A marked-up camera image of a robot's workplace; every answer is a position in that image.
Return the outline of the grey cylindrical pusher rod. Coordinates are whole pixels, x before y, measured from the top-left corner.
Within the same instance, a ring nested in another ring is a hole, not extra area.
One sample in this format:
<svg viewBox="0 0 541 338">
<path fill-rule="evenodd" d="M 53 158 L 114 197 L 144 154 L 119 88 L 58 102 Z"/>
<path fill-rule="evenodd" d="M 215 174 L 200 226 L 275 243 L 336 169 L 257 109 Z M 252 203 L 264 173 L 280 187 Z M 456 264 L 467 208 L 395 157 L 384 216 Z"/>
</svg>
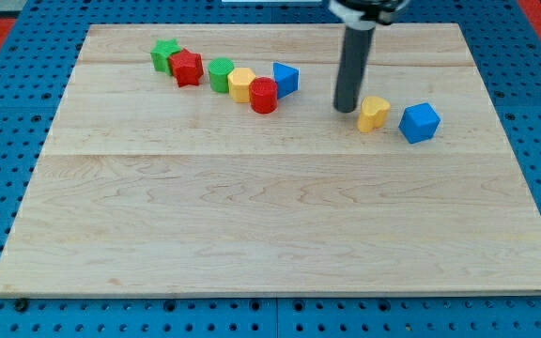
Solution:
<svg viewBox="0 0 541 338">
<path fill-rule="evenodd" d="M 345 29 L 332 102 L 340 113 L 351 113 L 358 106 L 374 33 L 375 28 L 357 30 L 347 26 Z"/>
</svg>

